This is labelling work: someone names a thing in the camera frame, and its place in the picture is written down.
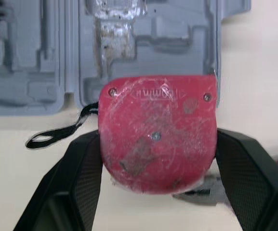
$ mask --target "tool case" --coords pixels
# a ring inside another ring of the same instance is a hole
[[[251,0],[2,0],[0,116],[78,107],[120,77],[215,74],[221,22]]]

